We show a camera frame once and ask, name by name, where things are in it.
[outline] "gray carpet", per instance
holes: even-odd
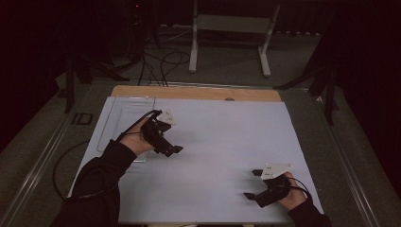
[[[213,42],[204,40],[204,43],[200,42],[198,71],[191,74],[187,71],[188,64],[183,64],[167,75],[167,81],[171,84],[176,82],[252,87],[279,85],[302,74],[318,40],[319,37],[274,36],[268,51],[272,72],[270,79],[265,79],[261,75],[255,45],[243,44],[237,48],[219,44],[220,47],[216,47]],[[175,43],[164,43],[164,46],[188,52],[189,44],[188,37],[182,37]],[[162,58],[168,50],[159,52],[149,49],[147,53]],[[171,57],[169,61],[179,59],[179,56]],[[160,80],[160,62],[147,57],[147,63],[152,65],[156,77]],[[128,84],[134,84],[139,79],[140,70],[140,64],[138,64],[123,72],[122,75],[131,79],[131,82],[127,82]],[[148,79],[149,72],[150,70],[147,69],[144,79]],[[58,213],[61,200],[53,189],[52,167],[65,150],[90,139],[103,103],[115,84],[119,82],[107,79],[100,74],[96,75],[93,85],[77,84],[78,102],[73,114],[93,114],[94,121],[90,125],[69,125],[65,129],[41,180],[35,186],[32,195],[28,197],[26,205],[21,205],[21,212],[12,226],[47,226]],[[306,82],[298,87],[307,87],[308,84],[309,82]],[[342,160],[338,154],[339,148],[336,139],[333,139],[332,132],[338,136],[337,139],[346,151],[380,226],[401,226],[400,201],[381,170],[366,136],[340,90],[338,89],[336,93],[338,110],[334,111],[333,115],[334,128],[327,126],[322,119],[321,106],[304,90],[293,89],[280,92],[280,94],[288,107],[306,162],[318,188],[323,209],[332,219],[333,226],[366,225],[357,207],[354,189],[348,182],[346,176],[348,173],[342,167]],[[64,99],[52,98],[0,154],[2,182],[0,212],[2,216],[11,205],[24,177],[46,148],[53,131],[62,121],[71,122],[71,115],[63,113],[64,101]],[[86,145],[82,145],[72,150],[62,160],[57,171],[57,184],[62,193],[70,188],[85,148]]]

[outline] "hand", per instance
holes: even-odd
[[[135,125],[121,140],[120,143],[127,146],[136,156],[141,153],[154,149],[154,147],[144,139],[141,133],[141,126],[148,121],[148,117]]]
[[[291,186],[298,187],[298,184],[293,179],[291,173],[286,172],[286,173],[284,173],[284,175],[287,178],[290,178],[288,180],[291,183]],[[291,189],[291,190],[289,190],[288,195],[285,198],[283,198],[282,200],[278,201],[278,203],[281,204],[282,206],[284,206],[288,211],[290,211],[290,210],[294,209],[295,207],[297,207],[298,205],[300,205],[301,203],[303,203],[304,201],[306,201],[306,196],[304,195],[303,191]]]

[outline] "black long-sleeve shirt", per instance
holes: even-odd
[[[117,226],[120,211],[118,181],[135,159],[136,155],[128,147],[111,140],[101,157],[82,168],[71,197],[105,193],[86,200],[65,202],[51,226]],[[330,219],[320,214],[309,200],[288,214],[297,227],[331,226]]]

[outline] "dark background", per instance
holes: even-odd
[[[201,2],[200,10],[204,12],[228,15],[257,16],[270,9],[266,5],[238,10],[247,6],[236,5],[235,1]],[[397,174],[401,172],[398,116],[401,104],[397,97],[401,76],[401,19],[397,16],[400,8],[394,1],[326,2],[286,1],[280,9],[275,31],[314,35],[327,30],[311,62],[319,66],[336,61],[337,84],[343,88],[378,160],[400,195],[401,183],[397,181]],[[122,3],[105,0],[1,2],[0,150],[58,92],[54,78],[65,71],[68,44],[74,44],[98,61],[111,60],[110,53],[115,50],[107,47],[111,39],[108,34],[113,34],[115,25],[125,26],[126,14],[119,10]],[[187,0],[155,1],[157,22],[168,26],[191,25],[192,7]],[[338,51],[340,58],[333,57]]]

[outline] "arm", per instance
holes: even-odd
[[[140,131],[143,120],[130,132]],[[120,209],[118,181],[141,153],[153,149],[141,134],[111,140],[103,155],[88,162],[80,171],[71,199],[66,201],[51,226],[117,226]],[[90,199],[82,196],[101,195]]]
[[[291,173],[285,173],[291,186],[298,187]],[[305,197],[301,190],[291,189],[289,194],[278,201],[287,210],[296,227],[331,227],[330,218],[322,215],[313,205],[312,200]]]

